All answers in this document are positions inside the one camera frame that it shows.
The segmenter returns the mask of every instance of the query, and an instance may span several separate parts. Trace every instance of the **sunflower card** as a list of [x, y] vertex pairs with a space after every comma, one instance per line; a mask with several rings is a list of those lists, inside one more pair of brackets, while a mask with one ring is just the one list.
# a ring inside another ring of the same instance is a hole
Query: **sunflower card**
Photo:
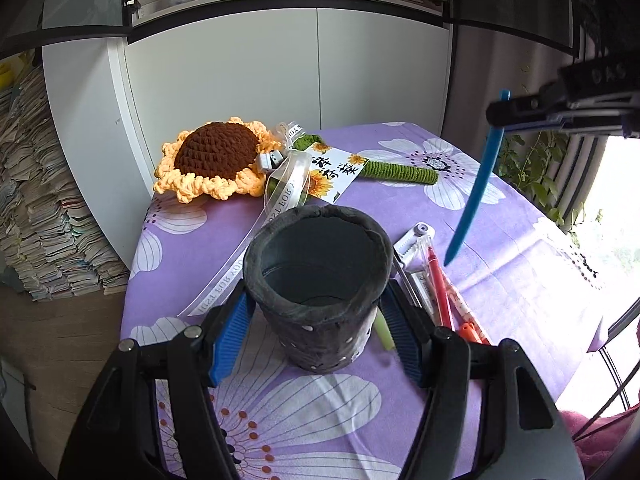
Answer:
[[305, 151], [311, 155], [308, 193], [329, 204], [340, 198], [368, 160], [322, 142], [313, 143]]

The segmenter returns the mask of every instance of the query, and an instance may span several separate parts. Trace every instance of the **wooden floor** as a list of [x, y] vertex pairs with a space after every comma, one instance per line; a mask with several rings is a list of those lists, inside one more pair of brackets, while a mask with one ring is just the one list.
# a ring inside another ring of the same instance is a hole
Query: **wooden floor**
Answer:
[[33, 303], [0, 286], [0, 354], [36, 390], [28, 412], [33, 447], [54, 475], [76, 415], [119, 340], [124, 293]]

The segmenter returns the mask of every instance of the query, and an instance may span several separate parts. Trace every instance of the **pink cloth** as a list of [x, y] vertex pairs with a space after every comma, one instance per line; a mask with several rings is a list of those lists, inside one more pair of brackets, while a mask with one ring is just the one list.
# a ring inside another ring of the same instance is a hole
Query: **pink cloth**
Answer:
[[[638, 343], [640, 344], [640, 322], [636, 329], [636, 335], [638, 336]], [[611, 421], [621, 418], [625, 413], [634, 410], [637, 406], [638, 405], [636, 404], [626, 412], [622, 412], [614, 416], [599, 418], [584, 433], [590, 433]], [[586, 416], [575, 412], [560, 412], [560, 415], [564, 419], [564, 423], [571, 434], [580, 430], [587, 420], [589, 420]], [[584, 475], [587, 478], [612, 455], [622, 438], [626, 435], [626, 432], [628, 431], [629, 426], [631, 426], [633, 420], [634, 415], [627, 416], [608, 428], [575, 443], [578, 456], [580, 457], [580, 462], [582, 463], [582, 468], [584, 469]]]

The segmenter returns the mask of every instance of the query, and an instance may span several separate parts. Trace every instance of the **floral tablecloth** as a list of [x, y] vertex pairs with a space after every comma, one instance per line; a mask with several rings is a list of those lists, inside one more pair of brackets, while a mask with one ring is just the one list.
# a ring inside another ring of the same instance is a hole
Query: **floral tablecloth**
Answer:
[[[329, 145], [439, 172], [435, 186], [356, 179], [338, 204], [375, 218], [398, 240], [416, 222], [435, 228], [441, 258], [471, 191], [478, 163], [410, 123], [323, 130]], [[122, 337], [151, 344], [197, 317], [178, 318], [254, 224], [262, 200], [156, 196], [146, 215], [127, 289]], [[563, 391], [598, 331], [597, 272], [564, 235], [496, 176], [457, 259], [446, 269], [494, 341], [519, 341], [551, 395]], [[424, 408], [395, 351], [373, 333], [363, 354], [335, 374], [288, 364], [257, 312], [233, 374], [211, 391], [214, 410], [245, 479], [394, 480]], [[456, 474], [472, 466], [480, 390], [468, 396]], [[165, 383], [158, 413], [167, 467], [184, 474]]]

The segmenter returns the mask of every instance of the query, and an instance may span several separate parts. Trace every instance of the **blue stick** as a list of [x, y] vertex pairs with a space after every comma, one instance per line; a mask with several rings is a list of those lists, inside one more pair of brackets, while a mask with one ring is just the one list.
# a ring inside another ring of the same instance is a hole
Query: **blue stick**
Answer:
[[[508, 90], [500, 91], [500, 101], [507, 101], [511, 93]], [[444, 256], [444, 264], [447, 266], [458, 255], [462, 243], [465, 241], [466, 233], [471, 227], [471, 222], [476, 216], [478, 206], [484, 195], [484, 190], [489, 182], [491, 172], [494, 170], [495, 161], [498, 158], [498, 152], [500, 152], [500, 144], [502, 143], [502, 136], [504, 135], [504, 128], [489, 129], [489, 136], [486, 139], [486, 145], [484, 147], [484, 153], [482, 154], [482, 162], [476, 175], [474, 186], [471, 189], [469, 200], [466, 202], [465, 210], [462, 212], [460, 222], [456, 231], [453, 233], [453, 238], [447, 248], [447, 253]]]

